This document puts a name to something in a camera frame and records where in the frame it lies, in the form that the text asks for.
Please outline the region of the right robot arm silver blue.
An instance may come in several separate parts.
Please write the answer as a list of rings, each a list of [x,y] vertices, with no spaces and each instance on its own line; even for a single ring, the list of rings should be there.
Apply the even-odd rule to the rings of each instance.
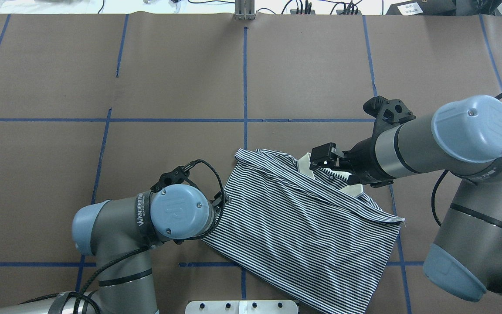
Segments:
[[[399,99],[373,97],[371,137],[342,151],[311,151],[311,170],[329,168],[378,188],[401,177],[448,171],[461,182],[424,261],[424,274],[470,302],[502,295],[502,102],[476,95],[416,117]]]

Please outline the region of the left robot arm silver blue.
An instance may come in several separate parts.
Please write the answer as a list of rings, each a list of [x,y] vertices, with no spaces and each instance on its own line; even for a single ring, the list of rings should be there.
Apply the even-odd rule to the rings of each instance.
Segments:
[[[0,308],[0,314],[157,314],[151,250],[206,237],[229,202],[210,201],[196,187],[173,184],[135,197],[87,205],[75,215],[72,238],[96,271],[79,291],[63,291]]]

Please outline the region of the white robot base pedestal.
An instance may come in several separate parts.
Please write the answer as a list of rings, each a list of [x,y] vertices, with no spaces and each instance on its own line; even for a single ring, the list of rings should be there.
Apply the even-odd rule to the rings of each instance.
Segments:
[[[293,300],[196,300],[187,304],[186,314],[299,314]]]

